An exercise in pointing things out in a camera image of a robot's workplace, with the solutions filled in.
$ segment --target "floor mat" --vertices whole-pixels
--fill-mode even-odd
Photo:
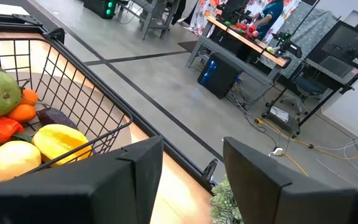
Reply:
[[[186,41],[178,43],[180,47],[183,47],[188,52],[192,53],[193,49],[196,47],[197,41]]]

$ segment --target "yellow fruit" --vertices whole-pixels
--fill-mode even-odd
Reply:
[[[10,141],[0,146],[0,181],[20,176],[41,164],[41,153],[25,141]]]
[[[62,124],[45,125],[39,129],[32,138],[32,144],[40,150],[44,162],[61,156],[87,142],[88,140],[81,132]],[[85,159],[90,156],[90,152],[88,151],[91,149],[91,146],[88,146],[59,160],[53,165],[62,165],[66,162],[72,162],[78,156],[78,159]]]

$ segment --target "power adapter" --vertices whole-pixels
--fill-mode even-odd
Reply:
[[[273,154],[274,156],[279,156],[279,155],[281,155],[281,154],[283,153],[283,151],[284,151],[284,150],[283,150],[282,148],[276,147],[273,152],[271,152],[271,153],[268,154],[268,156],[270,157],[272,154]]]

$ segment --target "gray floor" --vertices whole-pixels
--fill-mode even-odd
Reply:
[[[136,18],[128,25],[122,25],[116,19],[100,19],[96,14],[85,9],[82,3],[73,0],[37,0],[37,2],[105,59],[178,52],[183,49],[177,45],[177,42],[197,39],[195,35],[184,28],[175,25],[163,40],[158,38],[159,32],[151,31],[146,40],[141,41],[139,20]],[[129,21],[131,17],[124,13],[120,20],[122,22]],[[69,35],[65,44],[84,62],[98,59]],[[122,78],[122,75],[218,153],[222,154],[222,138],[232,136],[268,154],[275,146],[273,141],[253,129],[243,117],[243,113],[227,99],[219,100],[197,84],[196,79],[200,73],[200,65],[195,62],[192,68],[185,68],[185,62],[189,55],[186,53],[112,63],[111,65],[121,74],[117,74],[105,64],[92,65],[90,69],[201,169],[204,169],[214,156],[130,86]],[[245,91],[258,88],[258,83],[254,83],[246,76],[243,79],[242,85]],[[272,89],[266,94],[266,100],[273,99],[277,93],[278,90]],[[261,100],[251,108],[250,112],[260,115],[265,109],[264,104],[264,101]],[[287,147],[287,139],[283,137],[279,139],[278,134],[269,129],[267,133],[273,136],[280,147]],[[297,138],[300,141],[329,148],[344,147],[354,139],[357,138],[325,118],[321,113],[313,116],[302,127],[301,135]],[[357,148],[349,147],[346,152],[349,157],[358,156],[358,145]],[[351,186],[350,183],[317,162],[316,159],[318,159],[341,177],[358,185],[358,171],[346,160],[326,156],[295,142],[290,142],[287,153],[307,171],[310,177],[333,187]],[[332,153],[343,156],[341,151]],[[299,171],[294,163],[287,158],[275,157],[275,159]],[[358,159],[354,159],[352,162],[358,167]],[[221,181],[223,175],[224,166],[220,162],[214,174],[216,181]]]

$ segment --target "eggplant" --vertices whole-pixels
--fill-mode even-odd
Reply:
[[[72,122],[63,112],[55,108],[42,109],[37,112],[37,116],[44,126],[47,124],[62,124],[78,130],[74,122]]]

